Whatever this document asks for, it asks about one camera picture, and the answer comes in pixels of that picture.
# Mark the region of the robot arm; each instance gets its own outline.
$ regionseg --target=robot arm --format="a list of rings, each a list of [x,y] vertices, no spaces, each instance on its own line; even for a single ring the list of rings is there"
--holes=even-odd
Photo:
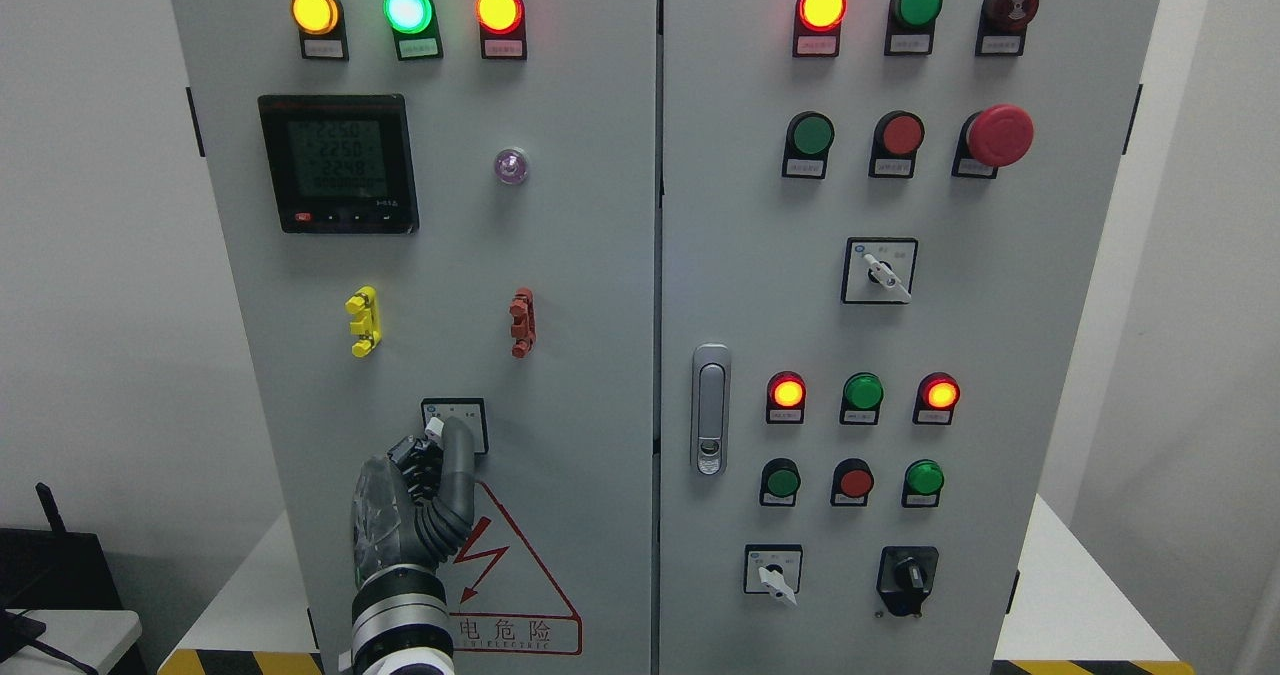
[[[456,418],[433,419],[434,439],[403,438],[360,471],[351,520],[356,598],[353,675],[453,675],[444,585],[435,576],[471,534],[475,446]]]

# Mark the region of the cable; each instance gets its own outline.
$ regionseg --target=cable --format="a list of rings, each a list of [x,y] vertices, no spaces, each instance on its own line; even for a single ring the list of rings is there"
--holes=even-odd
[[[84,675],[99,675],[97,669],[93,667],[92,665],[86,665],[86,663],[76,660],[74,657],[67,655],[65,652],[60,651],[59,648],[51,647],[51,646],[49,646],[46,643],[42,643],[42,642],[40,642],[40,640],[37,640],[35,638],[28,638],[27,635],[19,633],[18,629],[17,629],[17,626],[15,626],[15,624],[17,624],[17,621],[18,621],[19,617],[27,615],[28,612],[31,612],[31,608],[23,610],[22,612],[19,612],[18,615],[14,615],[13,617],[4,617],[5,629],[9,630],[9,635],[12,635],[14,640],[17,640],[17,642],[19,642],[19,643],[22,643],[22,644],[32,648],[32,649],[40,651],[40,652],[45,653],[46,656],[52,657],[54,660],[60,660],[63,662],[68,662],[73,667],[76,667],[77,670],[84,672]]]

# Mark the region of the lcd display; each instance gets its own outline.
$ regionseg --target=lcd display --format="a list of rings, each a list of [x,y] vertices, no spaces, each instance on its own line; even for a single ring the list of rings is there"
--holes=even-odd
[[[302,197],[387,197],[376,120],[289,120],[289,149]]]

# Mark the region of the electrical hazard warning sign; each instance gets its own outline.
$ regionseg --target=electrical hazard warning sign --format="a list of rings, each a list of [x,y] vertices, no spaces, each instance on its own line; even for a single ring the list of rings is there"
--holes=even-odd
[[[442,569],[460,593],[453,648],[508,655],[581,655],[582,620],[559,583],[486,483],[476,483],[475,526]]]

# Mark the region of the green push button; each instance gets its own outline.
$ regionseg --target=green push button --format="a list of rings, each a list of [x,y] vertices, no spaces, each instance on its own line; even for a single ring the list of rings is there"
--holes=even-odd
[[[922,460],[906,469],[906,487],[916,494],[936,494],[942,483],[942,466],[932,460]]]
[[[800,489],[800,475],[791,470],[774,470],[765,480],[764,489],[773,497],[791,497]]]
[[[942,0],[893,0],[893,15],[908,28],[923,28],[942,13]]]
[[[836,128],[831,127],[831,120],[818,114],[804,118],[791,131],[791,142],[805,155],[817,155],[827,150],[833,140]]]
[[[859,373],[845,383],[845,402],[856,410],[874,410],[884,400],[884,386],[877,375]]]

